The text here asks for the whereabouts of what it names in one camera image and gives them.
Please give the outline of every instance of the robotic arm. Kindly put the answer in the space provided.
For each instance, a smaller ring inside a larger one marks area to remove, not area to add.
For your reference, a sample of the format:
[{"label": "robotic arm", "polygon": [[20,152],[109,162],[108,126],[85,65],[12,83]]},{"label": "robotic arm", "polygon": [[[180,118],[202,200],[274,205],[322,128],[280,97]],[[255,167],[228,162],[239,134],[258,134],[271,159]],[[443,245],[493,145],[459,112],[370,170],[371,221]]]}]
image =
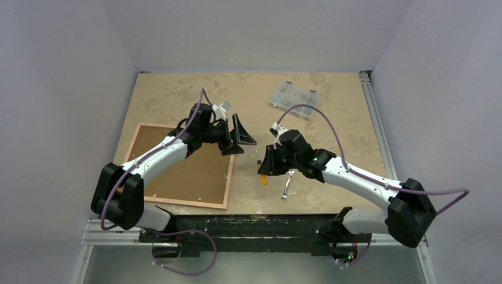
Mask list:
[{"label": "robotic arm", "polygon": [[181,125],[189,119],[180,121],[176,129],[144,155],[120,166],[107,164],[101,171],[91,210],[102,215],[114,185],[123,178],[119,184],[123,190],[113,194],[106,218],[125,230],[134,226],[164,230],[171,214],[144,203],[144,188],[151,181],[176,162],[190,156],[202,143],[218,144],[222,155],[244,153],[239,145],[256,145],[256,141],[240,123],[237,114],[232,115],[233,130],[229,130],[229,120],[225,116],[229,108],[228,102],[219,106],[200,104],[198,108],[196,104],[190,111],[193,120],[190,125],[185,126],[184,133],[181,134]]},{"label": "robotic arm", "polygon": [[[265,158],[258,169],[260,175],[284,175],[298,169],[305,177],[337,185],[376,204],[380,210],[347,208],[338,217],[351,234],[390,234],[408,247],[417,247],[436,217],[436,210],[426,195],[415,195],[390,189],[424,191],[416,180],[406,182],[386,179],[343,164],[342,158],[325,149],[313,149],[298,130],[287,130],[277,123],[270,129],[275,143],[266,146]],[[384,186],[368,181],[380,180]]]}]

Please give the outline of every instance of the orange screwdriver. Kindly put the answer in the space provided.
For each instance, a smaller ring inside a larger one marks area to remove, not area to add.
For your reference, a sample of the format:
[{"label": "orange screwdriver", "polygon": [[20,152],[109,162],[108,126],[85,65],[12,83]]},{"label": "orange screwdriver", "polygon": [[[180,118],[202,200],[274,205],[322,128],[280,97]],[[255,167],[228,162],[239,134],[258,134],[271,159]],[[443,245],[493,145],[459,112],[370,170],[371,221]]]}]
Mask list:
[{"label": "orange screwdriver", "polygon": [[[258,160],[258,168],[260,168],[260,166],[262,165],[262,161],[261,160]],[[263,185],[266,185],[266,176],[265,175],[261,175],[262,176],[262,184]]]}]

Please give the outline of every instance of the wrench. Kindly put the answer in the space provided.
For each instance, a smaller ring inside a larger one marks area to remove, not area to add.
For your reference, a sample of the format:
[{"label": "wrench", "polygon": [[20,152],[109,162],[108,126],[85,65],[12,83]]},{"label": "wrench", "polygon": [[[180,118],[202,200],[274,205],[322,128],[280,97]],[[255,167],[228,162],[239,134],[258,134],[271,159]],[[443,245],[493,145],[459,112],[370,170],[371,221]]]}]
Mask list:
[{"label": "wrench", "polygon": [[286,182],[286,188],[284,189],[284,193],[282,194],[281,200],[287,201],[288,200],[288,189],[289,189],[289,184],[291,183],[291,178],[293,177],[295,171],[294,170],[289,170],[288,171],[288,181]]}]

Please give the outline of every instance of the white backdrop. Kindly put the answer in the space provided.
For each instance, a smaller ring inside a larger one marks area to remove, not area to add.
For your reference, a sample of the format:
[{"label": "white backdrop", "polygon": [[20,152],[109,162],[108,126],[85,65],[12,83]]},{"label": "white backdrop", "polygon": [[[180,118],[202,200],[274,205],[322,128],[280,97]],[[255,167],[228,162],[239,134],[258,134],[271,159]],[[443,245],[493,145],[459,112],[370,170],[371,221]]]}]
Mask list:
[{"label": "white backdrop", "polygon": [[439,283],[502,282],[501,74],[500,0],[415,0],[371,76],[399,177],[471,189],[427,233]]},{"label": "white backdrop", "polygon": [[74,272],[136,71],[99,2],[0,4],[0,282]]},{"label": "white backdrop", "polygon": [[139,70],[371,70],[411,0],[102,0]]}]

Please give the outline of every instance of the tabletop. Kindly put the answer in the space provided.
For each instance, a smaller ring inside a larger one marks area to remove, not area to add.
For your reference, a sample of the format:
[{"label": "tabletop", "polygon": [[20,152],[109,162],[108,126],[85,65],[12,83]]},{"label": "tabletop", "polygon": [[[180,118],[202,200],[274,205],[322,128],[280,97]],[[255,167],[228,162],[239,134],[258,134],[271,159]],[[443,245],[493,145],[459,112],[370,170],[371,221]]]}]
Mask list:
[{"label": "tabletop", "polygon": [[[376,208],[346,189],[307,179],[299,172],[292,177],[287,202],[281,200],[287,175],[268,176],[268,184],[262,185],[256,161],[263,160],[265,146],[273,144],[269,128],[283,112],[271,107],[269,98],[283,81],[321,95],[317,106],[333,123],[349,163],[387,176],[357,73],[141,73],[136,80],[114,162],[124,161],[138,123],[176,125],[188,117],[200,89],[205,88],[212,103],[230,103],[227,117],[237,113],[258,144],[242,146],[244,154],[235,156],[227,210],[158,206],[175,214],[319,214],[337,213],[346,206]],[[340,153],[331,129],[317,113],[310,121],[287,115],[281,125],[299,130],[314,149]]]}]

